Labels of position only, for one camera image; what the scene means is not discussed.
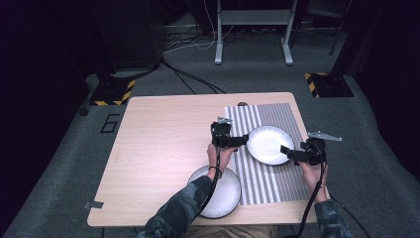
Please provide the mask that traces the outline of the grey striped placemat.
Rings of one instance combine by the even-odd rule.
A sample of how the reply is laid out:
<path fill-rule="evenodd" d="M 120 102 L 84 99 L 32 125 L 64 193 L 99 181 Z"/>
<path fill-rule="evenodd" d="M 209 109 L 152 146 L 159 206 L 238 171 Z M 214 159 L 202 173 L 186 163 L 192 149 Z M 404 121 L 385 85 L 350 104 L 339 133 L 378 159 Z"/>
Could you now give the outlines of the grey striped placemat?
<path fill-rule="evenodd" d="M 274 126 L 291 138 L 290 149 L 299 150 L 304 141 L 288 103 L 229 106 L 225 108 L 225 117 L 233 120 L 234 137 L 259 126 Z M 244 146 L 231 160 L 231 169 L 241 182 L 241 205 L 306 200 L 310 196 L 301 169 L 290 160 L 267 165 L 256 160 Z"/>

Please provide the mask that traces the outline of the white metal desk frame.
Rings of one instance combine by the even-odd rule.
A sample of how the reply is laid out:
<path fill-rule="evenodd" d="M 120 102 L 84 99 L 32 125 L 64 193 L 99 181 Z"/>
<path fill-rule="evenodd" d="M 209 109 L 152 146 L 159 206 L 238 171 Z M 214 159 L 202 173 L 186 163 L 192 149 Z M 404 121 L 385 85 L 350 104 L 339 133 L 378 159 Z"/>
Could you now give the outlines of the white metal desk frame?
<path fill-rule="evenodd" d="M 298 0 L 291 0 L 288 9 L 278 10 L 224 10 L 222 0 L 217 0 L 217 45 L 214 63 L 220 65 L 223 56 L 222 29 L 224 26 L 285 26 L 286 31 L 280 39 L 286 65 L 293 65 L 289 38 L 293 26 Z"/>

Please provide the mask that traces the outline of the white paper plate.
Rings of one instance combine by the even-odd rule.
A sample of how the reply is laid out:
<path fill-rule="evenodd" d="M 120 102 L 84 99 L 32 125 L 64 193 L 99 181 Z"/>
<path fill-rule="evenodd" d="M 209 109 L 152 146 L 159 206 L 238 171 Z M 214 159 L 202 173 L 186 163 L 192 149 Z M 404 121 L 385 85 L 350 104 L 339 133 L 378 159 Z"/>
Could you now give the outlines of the white paper plate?
<path fill-rule="evenodd" d="M 253 158 L 266 165 L 281 165 L 289 158 L 281 147 L 294 149 L 292 138 L 282 129 L 273 126 L 260 126 L 249 134 L 247 148 Z"/>

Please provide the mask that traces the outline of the person's legs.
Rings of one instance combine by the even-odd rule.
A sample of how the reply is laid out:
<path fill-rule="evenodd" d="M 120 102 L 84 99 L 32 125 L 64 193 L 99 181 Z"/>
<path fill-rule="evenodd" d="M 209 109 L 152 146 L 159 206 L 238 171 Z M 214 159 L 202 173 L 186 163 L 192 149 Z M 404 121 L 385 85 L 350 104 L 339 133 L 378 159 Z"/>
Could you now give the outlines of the person's legs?
<path fill-rule="evenodd" d="M 185 238 L 275 238 L 277 228 L 273 225 L 245 226 L 193 226 Z"/>

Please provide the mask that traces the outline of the black stand base hazard tape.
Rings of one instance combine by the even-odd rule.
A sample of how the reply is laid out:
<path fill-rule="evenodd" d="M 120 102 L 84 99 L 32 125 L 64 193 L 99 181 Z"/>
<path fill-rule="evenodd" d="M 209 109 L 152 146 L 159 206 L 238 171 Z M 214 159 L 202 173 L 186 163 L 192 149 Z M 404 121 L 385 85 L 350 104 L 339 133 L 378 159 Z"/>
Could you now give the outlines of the black stand base hazard tape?
<path fill-rule="evenodd" d="M 342 77 L 334 77 L 326 72 L 306 72 L 304 77 L 314 98 L 354 96 L 347 82 Z"/>
<path fill-rule="evenodd" d="M 89 99 L 91 105 L 123 105 L 134 88 L 134 80 L 116 80 L 110 83 L 99 83 Z"/>

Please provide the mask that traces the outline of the black stand leg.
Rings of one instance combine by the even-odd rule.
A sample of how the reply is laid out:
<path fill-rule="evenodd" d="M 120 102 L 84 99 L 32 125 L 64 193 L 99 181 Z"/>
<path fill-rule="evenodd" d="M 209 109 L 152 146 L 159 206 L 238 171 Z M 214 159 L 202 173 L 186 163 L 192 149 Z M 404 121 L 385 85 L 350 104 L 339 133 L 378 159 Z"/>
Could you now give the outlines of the black stand leg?
<path fill-rule="evenodd" d="M 338 28 L 335 32 L 335 39 L 332 45 L 332 48 L 329 52 L 331 56 L 334 53 L 338 40 L 341 36 L 343 26 L 345 24 L 347 14 L 352 5 L 353 0 L 333 0 L 334 3 L 334 19 L 337 19 L 339 22 Z"/>

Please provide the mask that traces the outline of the person's right hand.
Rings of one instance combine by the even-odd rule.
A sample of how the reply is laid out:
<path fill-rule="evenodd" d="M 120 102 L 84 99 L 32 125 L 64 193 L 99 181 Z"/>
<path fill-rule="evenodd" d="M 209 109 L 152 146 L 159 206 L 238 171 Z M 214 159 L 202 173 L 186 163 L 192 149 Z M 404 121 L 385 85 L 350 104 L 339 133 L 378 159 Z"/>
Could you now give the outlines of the person's right hand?
<path fill-rule="evenodd" d="M 326 181 L 328 168 L 322 170 L 320 165 L 310 166 L 306 163 L 300 163 L 300 168 L 303 171 L 303 177 L 309 192 L 313 193 L 318 181 L 321 182 L 320 188 L 317 192 L 317 199 L 324 200 L 327 197 Z"/>

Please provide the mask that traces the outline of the white plate with dark rim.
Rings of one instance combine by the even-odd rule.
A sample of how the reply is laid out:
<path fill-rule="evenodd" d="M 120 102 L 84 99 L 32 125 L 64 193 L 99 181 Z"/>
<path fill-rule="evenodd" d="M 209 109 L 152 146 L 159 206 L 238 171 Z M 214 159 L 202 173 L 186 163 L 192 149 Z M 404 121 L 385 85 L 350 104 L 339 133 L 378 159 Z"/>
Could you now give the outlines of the white plate with dark rim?
<path fill-rule="evenodd" d="M 215 190 L 200 215 L 210 219 L 227 216 L 236 209 L 241 196 L 239 178 L 232 170 L 226 168 L 222 177 L 218 179 Z"/>

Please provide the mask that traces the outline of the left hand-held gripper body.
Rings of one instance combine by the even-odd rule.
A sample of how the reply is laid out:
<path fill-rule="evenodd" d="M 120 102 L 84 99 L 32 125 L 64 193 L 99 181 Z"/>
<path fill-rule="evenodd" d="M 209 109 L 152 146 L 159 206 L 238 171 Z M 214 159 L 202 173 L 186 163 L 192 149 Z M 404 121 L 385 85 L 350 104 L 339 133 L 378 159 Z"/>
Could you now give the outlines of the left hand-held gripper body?
<path fill-rule="evenodd" d="M 236 147 L 236 141 L 231 136 L 232 120 L 218 117 L 211 124 L 212 144 L 221 148 Z"/>

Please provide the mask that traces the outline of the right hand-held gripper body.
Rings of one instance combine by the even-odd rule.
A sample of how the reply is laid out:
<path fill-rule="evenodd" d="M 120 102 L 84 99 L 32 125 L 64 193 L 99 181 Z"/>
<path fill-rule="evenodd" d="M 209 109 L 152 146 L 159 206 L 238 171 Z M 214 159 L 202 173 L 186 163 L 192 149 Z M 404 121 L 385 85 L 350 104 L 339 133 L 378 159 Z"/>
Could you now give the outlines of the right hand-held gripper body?
<path fill-rule="evenodd" d="M 300 144 L 300 148 L 303 150 L 303 156 L 301 161 L 308 163 L 309 165 L 319 165 L 325 163 L 326 159 L 326 142 L 342 142 L 342 137 L 335 137 L 326 133 L 309 132 L 308 138 Z"/>

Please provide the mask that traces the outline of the person's left hand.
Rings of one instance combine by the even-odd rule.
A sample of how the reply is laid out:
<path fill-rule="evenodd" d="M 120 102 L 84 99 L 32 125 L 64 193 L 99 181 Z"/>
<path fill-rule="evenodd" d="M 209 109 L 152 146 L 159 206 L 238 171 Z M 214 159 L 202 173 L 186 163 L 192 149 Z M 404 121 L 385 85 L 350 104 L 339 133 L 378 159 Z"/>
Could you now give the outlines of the person's left hand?
<path fill-rule="evenodd" d="M 209 166 L 219 167 L 223 172 L 235 151 L 236 148 L 216 148 L 213 144 L 209 144 L 207 149 Z M 207 177 L 213 180 L 215 176 L 216 171 L 214 169 L 208 170 Z"/>

